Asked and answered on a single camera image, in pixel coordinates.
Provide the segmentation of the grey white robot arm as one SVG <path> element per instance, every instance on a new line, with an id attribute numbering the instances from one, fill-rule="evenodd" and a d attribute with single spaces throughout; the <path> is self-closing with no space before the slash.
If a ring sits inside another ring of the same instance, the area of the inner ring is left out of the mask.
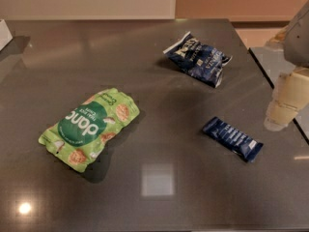
<path id="1" fill-rule="evenodd" d="M 269 131 L 287 127 L 309 103 L 309 1 L 289 22 L 283 53 L 295 69 L 290 73 L 281 72 L 275 82 L 264 121 Z"/>

